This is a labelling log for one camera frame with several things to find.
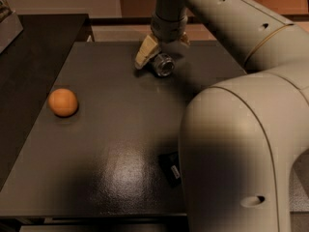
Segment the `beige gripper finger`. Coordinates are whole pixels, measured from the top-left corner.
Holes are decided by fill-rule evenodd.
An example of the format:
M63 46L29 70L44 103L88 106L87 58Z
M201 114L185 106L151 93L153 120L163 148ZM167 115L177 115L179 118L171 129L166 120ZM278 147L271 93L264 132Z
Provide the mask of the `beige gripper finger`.
M159 52L160 46L157 37L154 34L147 35L135 57L135 68L141 70Z
M190 46L190 40L186 33L183 33L180 37L180 42L186 46Z

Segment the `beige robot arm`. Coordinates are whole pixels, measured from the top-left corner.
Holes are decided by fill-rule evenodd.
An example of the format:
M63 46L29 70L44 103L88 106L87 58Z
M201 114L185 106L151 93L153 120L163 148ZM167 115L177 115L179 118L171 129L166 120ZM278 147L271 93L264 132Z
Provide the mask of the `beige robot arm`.
M289 183L309 149L308 33L253 0L156 0L142 69L185 42L192 12L246 74L188 105L179 154L190 232L291 232Z

